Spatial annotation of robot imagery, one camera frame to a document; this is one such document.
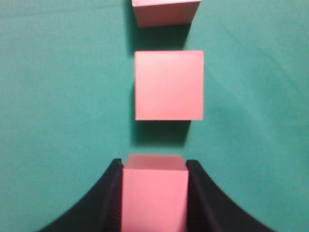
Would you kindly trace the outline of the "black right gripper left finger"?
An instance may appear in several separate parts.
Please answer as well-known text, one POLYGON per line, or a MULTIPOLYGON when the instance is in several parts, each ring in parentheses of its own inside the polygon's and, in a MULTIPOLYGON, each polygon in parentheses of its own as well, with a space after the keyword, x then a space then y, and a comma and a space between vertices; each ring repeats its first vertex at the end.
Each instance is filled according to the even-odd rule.
POLYGON ((119 232, 122 200, 121 159, 113 159, 96 184, 42 232, 119 232))

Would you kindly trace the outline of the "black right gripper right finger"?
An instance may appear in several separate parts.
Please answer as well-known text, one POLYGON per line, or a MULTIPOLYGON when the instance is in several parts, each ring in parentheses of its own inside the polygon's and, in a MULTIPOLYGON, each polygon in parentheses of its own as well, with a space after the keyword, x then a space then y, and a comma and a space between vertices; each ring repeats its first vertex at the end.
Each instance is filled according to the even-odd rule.
POLYGON ((271 232, 210 178, 198 160, 186 161, 189 171, 187 230, 189 232, 271 232))

